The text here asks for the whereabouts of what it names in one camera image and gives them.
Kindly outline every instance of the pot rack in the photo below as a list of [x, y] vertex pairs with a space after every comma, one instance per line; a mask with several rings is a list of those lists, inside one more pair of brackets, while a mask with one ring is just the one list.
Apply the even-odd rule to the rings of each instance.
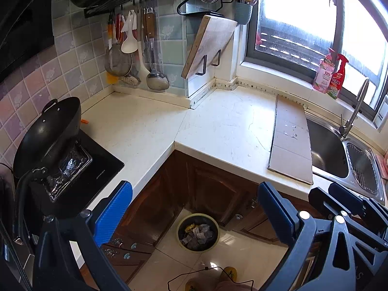
[[222, 7], [224, 6], [224, 4], [228, 4], [228, 3], [233, 3], [234, 0], [231, 0], [231, 1], [223, 1], [223, 0], [219, 0], [220, 3], [221, 3], [221, 6], [216, 9], [215, 11], [200, 11], [200, 12], [191, 12], [191, 13], [182, 13], [180, 8], [185, 5], [188, 1], [190, 0], [184, 0], [183, 2], [181, 2], [178, 6], [177, 6], [177, 13], [179, 15], [182, 15], [182, 16], [194, 16], [194, 17], [203, 17], [204, 15], [212, 15], [212, 16], [218, 16], [218, 17], [224, 17], [224, 15], [222, 15], [221, 13], [218, 13], [218, 11], [220, 9], [222, 9]]

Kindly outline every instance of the stainless steel sink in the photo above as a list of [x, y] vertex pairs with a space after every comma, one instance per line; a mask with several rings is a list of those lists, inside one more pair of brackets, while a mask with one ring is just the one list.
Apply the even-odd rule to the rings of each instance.
[[358, 139], [343, 138], [331, 123], [306, 113], [313, 173], [384, 204], [383, 185], [372, 150]]

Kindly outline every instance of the wire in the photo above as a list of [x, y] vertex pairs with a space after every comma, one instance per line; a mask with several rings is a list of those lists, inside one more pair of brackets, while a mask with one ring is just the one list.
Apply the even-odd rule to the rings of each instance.
[[211, 269], [217, 269], [217, 268], [220, 268], [228, 276], [230, 281], [233, 282], [234, 284], [246, 284], [248, 282], [252, 282], [252, 284], [251, 284], [251, 291], [253, 291], [253, 284], [255, 283], [254, 280], [248, 280], [248, 281], [244, 281], [244, 282], [234, 282], [233, 279], [230, 277], [230, 275], [228, 275], [228, 273], [222, 267], [219, 267], [219, 266], [211, 267], [211, 268], [205, 267], [205, 269], [201, 269], [201, 270], [197, 270], [197, 271], [193, 271], [193, 272], [188, 272], [188, 273], [185, 273], [185, 274], [180, 274], [179, 276], [176, 276], [174, 279], [172, 279], [169, 282], [167, 282], [168, 291], [171, 291], [170, 290], [170, 282], [174, 281], [175, 279], [179, 278], [180, 276], [195, 274], [197, 272], [201, 272], [201, 271], [204, 271], [204, 270], [211, 270]]
[[11, 255], [16, 263], [17, 270], [19, 271], [19, 274], [24, 282], [24, 285], [26, 286], [28, 291], [32, 291], [30, 280], [28, 280], [27, 278], [26, 272], [24, 271], [23, 266], [20, 263], [19, 257], [16, 254], [16, 250], [12, 244], [11, 238], [9, 237], [8, 232], [5, 229], [3, 221], [1, 219], [0, 219], [0, 234], [3, 237], [5, 244], [8, 246], [9, 251], [11, 252]]
[[12, 168], [9, 167], [7, 164], [2, 163], [2, 162], [0, 162], [0, 164], [1, 164], [1, 165], [4, 165], [6, 168], [8, 168], [8, 169], [11, 171], [12, 175], [14, 174], [14, 171], [12, 170]]

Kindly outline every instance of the foot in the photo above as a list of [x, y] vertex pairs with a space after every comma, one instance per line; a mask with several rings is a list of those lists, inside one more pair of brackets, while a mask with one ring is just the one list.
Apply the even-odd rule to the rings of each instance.
[[237, 270], [236, 270], [236, 268], [234, 268], [234, 267], [225, 267], [224, 271], [220, 275], [219, 282], [221, 282], [221, 281], [230, 281], [230, 279], [232, 279], [234, 282], [237, 282]]
[[192, 280], [186, 282], [185, 291], [201, 291], [201, 288], [196, 281]]

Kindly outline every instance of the garbage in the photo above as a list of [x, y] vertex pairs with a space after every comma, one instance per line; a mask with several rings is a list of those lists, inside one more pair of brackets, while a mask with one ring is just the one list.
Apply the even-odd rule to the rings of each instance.
[[185, 236], [181, 240], [189, 250], [195, 251], [199, 248], [199, 245], [206, 244], [206, 242], [213, 237], [214, 233], [210, 230], [210, 225], [191, 224], [185, 229]]

